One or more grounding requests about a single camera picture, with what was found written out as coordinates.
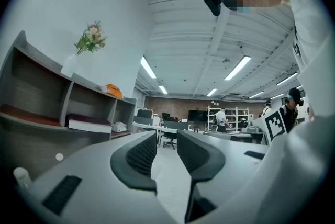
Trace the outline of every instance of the ceiling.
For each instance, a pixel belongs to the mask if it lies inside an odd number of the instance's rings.
[[[164,96],[163,85],[165,97],[204,99],[218,88],[210,99],[241,100],[264,91],[257,100],[299,85],[296,77],[276,85],[298,71],[288,6],[252,13],[222,7],[216,17],[204,0],[148,0],[148,5],[155,25],[144,56],[157,79],[141,67],[136,88],[143,93]],[[225,81],[244,55],[251,57],[249,63]]]

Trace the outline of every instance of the book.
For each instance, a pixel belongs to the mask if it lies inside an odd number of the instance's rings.
[[[68,115],[68,127],[90,132],[111,133],[112,125],[107,120],[70,114]]]

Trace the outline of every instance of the orange bag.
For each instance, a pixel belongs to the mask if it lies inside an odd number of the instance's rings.
[[[123,94],[120,89],[114,84],[107,84],[101,87],[101,90],[109,95],[116,96],[118,98],[123,98]]]

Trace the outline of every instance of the ceiling light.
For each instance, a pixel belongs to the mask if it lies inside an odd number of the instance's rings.
[[[147,62],[147,60],[144,57],[142,57],[141,65],[147,71],[147,73],[150,75],[151,78],[156,79],[156,75],[153,73],[152,69],[150,68],[150,66]]]
[[[225,78],[225,81],[229,81],[231,78],[233,78],[242,68],[251,60],[251,57],[244,56],[240,63],[237,64],[235,69],[232,70],[231,73]]]
[[[249,97],[249,98],[256,97],[256,96],[258,96],[258,95],[260,95],[260,94],[263,94],[263,93],[264,93],[264,91],[262,91],[262,92],[259,92],[258,94],[255,94],[255,95],[253,95],[253,96],[251,96],[251,97]]]
[[[212,94],[214,94],[215,93],[215,91],[217,90],[218,88],[213,88],[213,90],[212,91],[210,91],[209,92],[209,94],[207,95],[207,96],[211,96]]]
[[[160,86],[159,88],[162,90],[162,92],[163,92],[164,95],[168,94],[167,91],[165,90],[164,86]]]
[[[275,98],[277,98],[277,97],[280,97],[280,96],[282,96],[282,95],[284,95],[284,94],[280,94],[280,95],[277,95],[277,96],[271,97],[271,99],[275,99]]]
[[[289,78],[286,78],[285,80],[283,80],[283,81],[277,83],[277,85],[281,85],[282,83],[285,83],[286,81],[288,81],[289,79],[291,79],[292,77],[294,77],[294,76],[297,75],[297,74],[298,74],[297,72],[294,73],[294,74],[292,74]]]

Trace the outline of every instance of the floor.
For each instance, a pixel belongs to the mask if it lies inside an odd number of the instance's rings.
[[[182,160],[170,145],[163,148],[163,137],[157,145],[157,155],[152,163],[151,178],[157,184],[157,198],[165,210],[176,220],[184,223],[191,177]]]

